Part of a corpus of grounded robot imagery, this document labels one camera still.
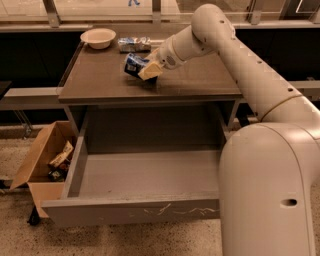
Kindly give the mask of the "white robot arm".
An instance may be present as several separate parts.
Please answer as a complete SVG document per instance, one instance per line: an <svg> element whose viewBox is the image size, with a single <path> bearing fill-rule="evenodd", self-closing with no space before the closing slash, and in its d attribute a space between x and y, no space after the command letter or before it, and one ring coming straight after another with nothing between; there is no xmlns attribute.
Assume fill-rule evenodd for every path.
<svg viewBox="0 0 320 256"><path fill-rule="evenodd" d="M320 174L320 111L242 43L223 11L200 6L139 72L147 80L219 55L258 121L234 133L219 164L224 256L316 256L311 186Z"/></svg>

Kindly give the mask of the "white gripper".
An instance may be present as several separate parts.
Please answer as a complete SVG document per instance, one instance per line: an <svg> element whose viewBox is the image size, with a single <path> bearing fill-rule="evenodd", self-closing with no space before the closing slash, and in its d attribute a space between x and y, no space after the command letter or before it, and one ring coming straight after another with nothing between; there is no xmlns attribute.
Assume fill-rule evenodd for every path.
<svg viewBox="0 0 320 256"><path fill-rule="evenodd" d="M164 42L161 43L159 49L153 50L147 57L147 60L152 61L143 67L138 76L142 80L148 80L158 77L163 73L161 65L166 69L176 69L185 64L185 61L180 59L174 49L174 36L169 37Z"/></svg>

